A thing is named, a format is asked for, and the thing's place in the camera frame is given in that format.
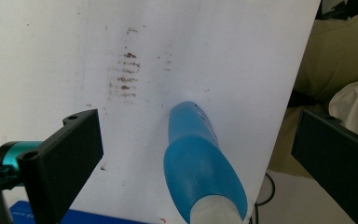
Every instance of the blue edge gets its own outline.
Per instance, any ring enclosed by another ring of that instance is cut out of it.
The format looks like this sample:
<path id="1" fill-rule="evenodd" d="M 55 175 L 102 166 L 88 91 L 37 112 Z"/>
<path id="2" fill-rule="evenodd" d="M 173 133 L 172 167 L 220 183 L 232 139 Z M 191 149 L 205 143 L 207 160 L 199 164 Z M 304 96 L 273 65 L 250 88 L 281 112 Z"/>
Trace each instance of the blue edge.
<path id="1" fill-rule="evenodd" d="M 14 224 L 35 224 L 34 215 L 28 202 L 18 201 L 10 207 Z M 116 217 L 105 217 L 96 214 L 68 210 L 61 224 L 137 224 L 142 222 L 129 221 Z"/>

